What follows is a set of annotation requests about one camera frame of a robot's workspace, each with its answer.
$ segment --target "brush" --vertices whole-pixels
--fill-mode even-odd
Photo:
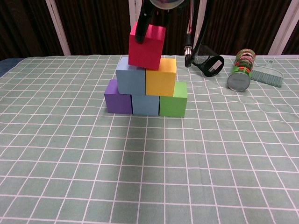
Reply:
[[[284,75],[275,69],[272,69],[273,60],[269,60],[266,66],[255,66],[251,72],[251,80],[261,83],[281,87]]]

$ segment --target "mesh pencil cup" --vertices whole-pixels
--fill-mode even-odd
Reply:
[[[221,71],[224,65],[224,59],[206,44],[201,44],[192,63],[197,66],[205,76],[212,77]]]

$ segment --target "red cube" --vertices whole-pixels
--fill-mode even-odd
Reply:
[[[158,70],[165,38],[165,27],[149,25],[144,42],[141,44],[135,41],[136,27],[137,22],[130,33],[128,63],[137,67]]]

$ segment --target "purple cube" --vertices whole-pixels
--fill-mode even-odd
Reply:
[[[109,81],[104,96],[109,113],[132,114],[131,95],[118,92],[117,80]]]

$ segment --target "block pyramid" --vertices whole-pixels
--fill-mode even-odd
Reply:
[[[184,117],[186,83],[176,82],[177,62],[161,58],[165,28],[149,25],[144,42],[135,41],[133,26],[129,55],[122,57],[104,93],[109,113]]]

